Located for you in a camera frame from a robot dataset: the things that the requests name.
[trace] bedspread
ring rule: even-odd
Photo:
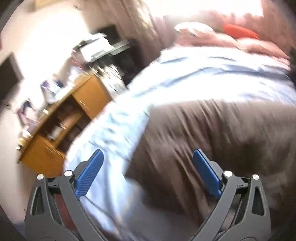
[[[87,195],[80,198],[86,211],[104,230],[132,240],[135,232],[127,228],[127,217],[131,215],[139,186],[125,179],[124,173],[146,128],[150,107],[209,99],[295,105],[296,93],[286,76],[288,71],[287,64],[279,59],[251,55],[239,49],[174,47],[163,50],[158,59],[134,78],[129,90],[117,96],[86,127],[67,153],[64,170],[75,169],[96,149],[104,152],[101,170]],[[166,240],[174,237],[171,233],[167,231]]]

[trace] blanket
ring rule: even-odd
[[[296,197],[295,107],[215,100],[154,107],[126,177],[174,199],[201,224],[211,197],[192,163],[198,148],[236,176],[260,176],[273,227],[288,217]]]

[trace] wall-mounted television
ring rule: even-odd
[[[0,101],[8,101],[12,89],[23,79],[14,53],[11,53],[0,65]]]

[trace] blue gripper pad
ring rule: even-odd
[[[205,186],[207,187],[207,190],[211,195],[220,198],[222,194],[221,181],[216,175],[215,171],[211,168],[209,162],[210,160],[200,149],[193,152],[194,167],[201,176]]]
[[[76,182],[75,195],[79,199],[85,196],[104,162],[104,154],[99,150],[89,161]]]

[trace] beige wall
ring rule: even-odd
[[[89,30],[105,26],[100,10],[86,2],[82,11],[72,0],[60,1],[33,11],[33,0],[25,0],[14,12],[1,33],[3,49],[0,62],[14,52],[24,75],[19,93],[12,99],[16,108],[30,97],[37,107],[43,96],[40,83],[59,71],[71,49]],[[15,150],[20,125],[12,110],[0,114],[0,203],[13,223],[22,222],[24,209],[36,174],[22,163],[17,164]]]

